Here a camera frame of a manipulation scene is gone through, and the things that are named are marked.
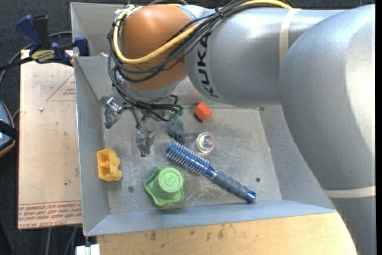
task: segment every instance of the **gray tray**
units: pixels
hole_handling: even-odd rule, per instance
[[[173,139],[166,123],[148,122],[156,132],[152,153],[141,157],[135,143],[135,122],[129,112],[110,129],[103,125],[102,97],[117,96],[107,72],[107,58],[76,58],[76,105],[81,170],[82,215],[85,235],[146,231],[272,217],[324,213],[332,209],[283,199],[259,111],[208,103],[213,111],[207,122],[193,116],[195,105],[205,99],[188,79],[175,94],[184,107],[186,146],[193,148],[196,136],[211,132],[215,149],[211,165],[232,176],[258,195],[253,204],[232,195],[206,177],[199,177],[167,160],[165,150]],[[122,178],[105,182],[98,178],[97,151],[111,148],[121,159]],[[184,176],[183,202],[164,208],[153,205],[144,191],[145,181],[158,166],[178,168]]]

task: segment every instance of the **round metal object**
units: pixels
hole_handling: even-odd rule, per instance
[[[211,133],[204,132],[196,138],[196,147],[201,155],[209,154],[215,148],[215,140]]]

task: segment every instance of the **hairbrush handle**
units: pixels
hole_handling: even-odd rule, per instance
[[[256,199],[256,193],[249,190],[239,181],[234,180],[227,174],[224,174],[221,171],[216,171],[216,176],[212,179],[216,184],[219,184],[221,187],[227,189],[229,192],[237,195],[239,198],[246,200],[249,203],[252,203]]]
[[[194,172],[197,175],[203,174],[209,177],[214,183],[227,189],[236,196],[252,203],[256,199],[256,193],[249,190],[247,187],[227,176],[221,171],[215,170],[210,161],[203,156],[200,156],[191,149],[181,145],[178,142],[171,142],[166,150],[167,157],[178,163],[185,169]]]

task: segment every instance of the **yellow cable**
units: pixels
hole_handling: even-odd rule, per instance
[[[285,8],[285,9],[291,9],[292,7],[280,0],[249,0],[246,2],[243,2],[242,4],[239,5],[241,7],[242,5],[248,5],[248,4],[272,4],[277,7]],[[115,53],[118,56],[118,58],[123,62],[127,64],[141,64],[144,63],[148,60],[151,60],[152,58],[158,56],[159,54],[163,53],[167,49],[171,48],[175,44],[178,44],[180,41],[182,41],[184,38],[186,38],[189,34],[191,34],[196,28],[199,27],[201,23],[198,23],[188,30],[185,30],[181,34],[177,35],[175,38],[172,40],[168,41],[166,44],[163,46],[159,47],[157,50],[151,52],[150,54],[140,57],[139,59],[128,59],[125,57],[122,52],[119,49],[119,44],[118,44],[118,32],[119,32],[119,27],[121,25],[121,22],[124,20],[125,15],[128,14],[128,12],[131,11],[131,7],[129,9],[123,10],[123,12],[120,13],[120,15],[117,18],[117,21],[115,22],[115,27],[113,31],[113,45],[115,49]]]

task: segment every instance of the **blue clamp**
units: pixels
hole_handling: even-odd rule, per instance
[[[32,45],[29,57],[37,63],[61,63],[72,66],[73,57],[66,53],[58,43],[52,42],[48,30],[48,16],[42,15],[32,18],[26,15],[16,24],[19,35]],[[89,56],[88,41],[79,36],[75,39],[73,47],[78,47],[80,56]]]

